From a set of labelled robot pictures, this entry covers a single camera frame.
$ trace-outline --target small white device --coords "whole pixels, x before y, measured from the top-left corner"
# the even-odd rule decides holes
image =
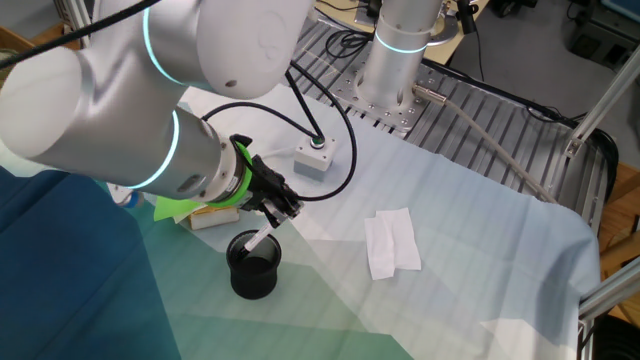
[[[314,180],[324,180],[338,150],[336,139],[327,138],[324,144],[315,144],[309,136],[303,137],[296,147],[293,171]]]

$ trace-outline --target green sticky note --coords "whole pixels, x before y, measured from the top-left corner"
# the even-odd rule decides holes
[[[192,211],[200,206],[200,203],[191,200],[173,200],[158,196],[156,200],[156,210],[153,213],[153,220],[160,221]]]

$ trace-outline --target teal fabric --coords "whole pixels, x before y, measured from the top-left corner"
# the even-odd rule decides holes
[[[86,177],[0,167],[0,359],[179,359],[138,224]]]
[[[391,336],[368,333],[312,266],[283,261],[274,292],[245,300],[231,289],[223,252],[170,220],[154,223],[148,203],[130,213],[184,359],[410,358]],[[277,236],[283,251],[312,263],[311,248],[286,226]]]

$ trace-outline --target metal grating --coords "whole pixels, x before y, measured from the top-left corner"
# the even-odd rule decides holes
[[[330,22],[309,20],[304,25],[294,60],[330,88],[354,61],[334,59],[326,54],[327,37],[339,28]],[[340,53],[340,46],[332,49]],[[425,67],[423,86],[435,90],[460,105],[491,136],[499,141],[523,167],[553,194],[558,202],[582,215],[594,231],[600,225],[606,192],[606,164],[594,147],[583,146],[568,160],[563,156],[571,130],[558,124],[548,124],[531,117],[518,103],[488,93]],[[329,100],[311,83],[295,77],[303,93],[321,102]],[[375,116],[352,108],[343,102],[352,117],[360,118],[380,131],[397,136],[416,146],[442,154],[520,193],[535,196],[524,181],[488,148],[482,137],[472,131],[462,119],[446,107],[428,104],[416,125],[408,132],[396,131],[382,124]]]

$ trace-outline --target gray cable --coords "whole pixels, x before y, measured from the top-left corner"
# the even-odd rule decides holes
[[[476,122],[471,118],[471,116],[467,115],[466,112],[464,112],[464,110],[462,110],[458,105],[452,103],[449,100],[445,100],[444,104],[448,107],[450,107],[451,109],[453,109],[453,111],[456,112],[456,114],[458,114],[461,118],[463,118],[467,124],[469,124],[469,126],[471,126],[475,131],[479,132],[480,135],[482,135],[482,138],[489,143],[489,145],[491,145],[496,152],[498,153],[498,155],[500,155],[500,157],[506,161],[531,187],[533,187],[547,202],[550,202],[552,204],[557,204],[558,202],[556,201],[556,199],[553,198],[553,196],[551,196],[551,194],[549,194],[549,192],[547,190],[545,190],[536,179],[534,179],[531,175],[529,175],[529,173],[522,168],[522,166],[520,166],[520,164],[518,164],[517,161],[515,161],[511,155],[509,155],[509,153],[502,147],[500,146],[500,144],[498,144],[497,141],[495,141],[491,135],[487,134],[486,131],[484,131],[484,129],[482,129],[480,127],[480,125],[476,124]]]

